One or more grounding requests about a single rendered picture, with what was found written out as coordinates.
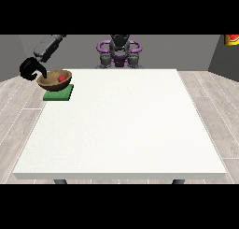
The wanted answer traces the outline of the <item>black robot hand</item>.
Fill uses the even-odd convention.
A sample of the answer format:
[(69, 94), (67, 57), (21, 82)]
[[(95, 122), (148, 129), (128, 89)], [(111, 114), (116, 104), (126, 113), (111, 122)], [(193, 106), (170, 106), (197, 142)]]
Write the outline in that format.
[(36, 70), (42, 74), (44, 79), (47, 77), (47, 69), (34, 57), (27, 58), (20, 65), (21, 77), (30, 81), (36, 79)]

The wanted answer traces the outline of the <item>brown wooden bowl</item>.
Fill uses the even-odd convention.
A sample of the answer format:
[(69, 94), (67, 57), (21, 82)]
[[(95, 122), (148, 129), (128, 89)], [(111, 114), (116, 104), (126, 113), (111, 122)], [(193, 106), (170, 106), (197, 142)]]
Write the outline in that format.
[[(59, 76), (65, 76), (65, 80), (59, 81)], [(68, 70), (52, 70), (47, 73), (46, 78), (40, 76), (36, 82), (44, 90), (58, 92), (65, 89), (69, 85), (71, 78), (72, 73)]]

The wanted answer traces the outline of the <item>green square pad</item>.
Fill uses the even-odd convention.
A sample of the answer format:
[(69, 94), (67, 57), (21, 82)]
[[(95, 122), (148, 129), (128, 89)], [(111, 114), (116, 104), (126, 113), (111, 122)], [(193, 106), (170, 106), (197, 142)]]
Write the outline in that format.
[(69, 84), (66, 88), (58, 92), (46, 91), (43, 96), (43, 100), (44, 101), (68, 101), (70, 99), (73, 89), (74, 89), (74, 85)]

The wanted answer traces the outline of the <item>yellow cup with melon print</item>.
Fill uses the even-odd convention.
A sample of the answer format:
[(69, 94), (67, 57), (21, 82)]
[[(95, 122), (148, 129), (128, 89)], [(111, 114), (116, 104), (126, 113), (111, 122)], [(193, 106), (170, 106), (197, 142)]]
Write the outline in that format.
[(225, 45), (226, 46), (239, 45), (239, 35), (225, 35)]

